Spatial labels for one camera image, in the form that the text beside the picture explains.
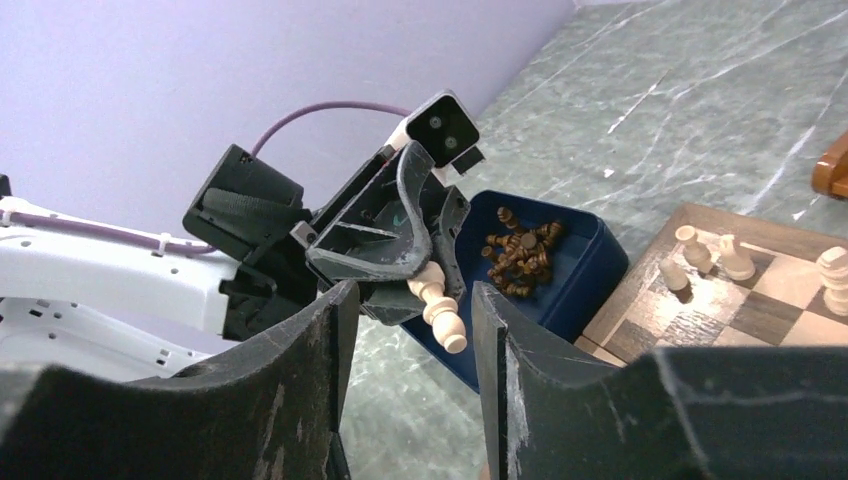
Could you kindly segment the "white bishop chess piece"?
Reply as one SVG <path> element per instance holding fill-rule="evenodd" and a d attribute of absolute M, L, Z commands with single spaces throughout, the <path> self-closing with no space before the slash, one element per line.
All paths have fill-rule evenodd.
<path fill-rule="evenodd" d="M 834 246 L 821 253 L 816 261 L 824 287 L 826 307 L 839 316 L 847 315 L 847 250 Z"/>

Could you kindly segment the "white chess pawn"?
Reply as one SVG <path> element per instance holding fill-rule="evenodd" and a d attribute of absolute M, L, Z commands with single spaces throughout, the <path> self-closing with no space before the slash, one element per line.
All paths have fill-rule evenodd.
<path fill-rule="evenodd" d="M 685 289 L 689 285 L 686 271 L 672 258 L 664 258 L 658 264 L 660 276 L 665 286 L 673 292 Z"/>

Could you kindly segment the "white knight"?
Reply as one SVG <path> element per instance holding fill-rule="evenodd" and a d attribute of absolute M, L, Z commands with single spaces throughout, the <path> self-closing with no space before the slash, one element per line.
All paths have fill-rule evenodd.
<path fill-rule="evenodd" d="M 724 273 L 735 281 L 745 281 L 756 273 L 750 253 L 733 234 L 725 234 L 718 242 L 719 262 Z"/>

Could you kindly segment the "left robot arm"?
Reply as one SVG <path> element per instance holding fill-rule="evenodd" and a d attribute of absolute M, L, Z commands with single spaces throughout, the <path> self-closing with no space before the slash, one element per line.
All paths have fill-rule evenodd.
<path fill-rule="evenodd" d="M 472 355 L 454 250 L 469 210 L 413 140 L 390 140 L 317 211 L 302 187 L 229 147 L 183 218 L 187 237 L 74 218 L 3 194 L 1 294 L 134 309 L 243 341 L 352 280 L 362 312 L 453 369 Z"/>

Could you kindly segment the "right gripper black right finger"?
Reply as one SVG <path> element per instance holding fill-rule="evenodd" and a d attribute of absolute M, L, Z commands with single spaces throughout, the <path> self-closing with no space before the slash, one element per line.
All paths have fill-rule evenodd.
<path fill-rule="evenodd" d="M 478 282 L 471 318 L 495 479 L 843 479 L 843 347 L 661 347 L 617 367 Z"/>

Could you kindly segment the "white queen chess piece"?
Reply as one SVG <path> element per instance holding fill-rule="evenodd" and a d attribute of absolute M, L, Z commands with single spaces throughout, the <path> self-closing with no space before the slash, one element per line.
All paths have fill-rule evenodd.
<path fill-rule="evenodd" d="M 458 315 L 458 303 L 445 293 L 442 267 L 429 261 L 415 277 L 407 280 L 410 292 L 425 303 L 424 321 L 431 326 L 437 343 L 448 353 L 457 354 L 467 346 L 465 324 Z"/>

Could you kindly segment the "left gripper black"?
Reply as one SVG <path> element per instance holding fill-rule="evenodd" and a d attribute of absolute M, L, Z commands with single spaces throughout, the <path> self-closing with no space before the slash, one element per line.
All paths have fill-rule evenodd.
<path fill-rule="evenodd" d="M 408 282 L 433 258 L 445 294 L 457 302 L 465 296 L 456 240 L 470 207 L 458 188 L 446 187 L 433 233 L 427 188 L 434 165 L 418 142 L 398 151 L 384 146 L 332 198 L 312 222 L 315 237 L 305 248 L 319 292 L 353 281 L 363 314 L 400 325 L 423 313 Z"/>

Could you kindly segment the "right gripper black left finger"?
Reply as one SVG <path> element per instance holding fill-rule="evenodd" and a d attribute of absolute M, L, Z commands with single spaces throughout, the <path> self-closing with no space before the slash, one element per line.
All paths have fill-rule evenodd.
<path fill-rule="evenodd" d="M 344 281 L 171 378 L 1 367 L 5 479 L 344 479 L 339 423 L 359 322 Z"/>

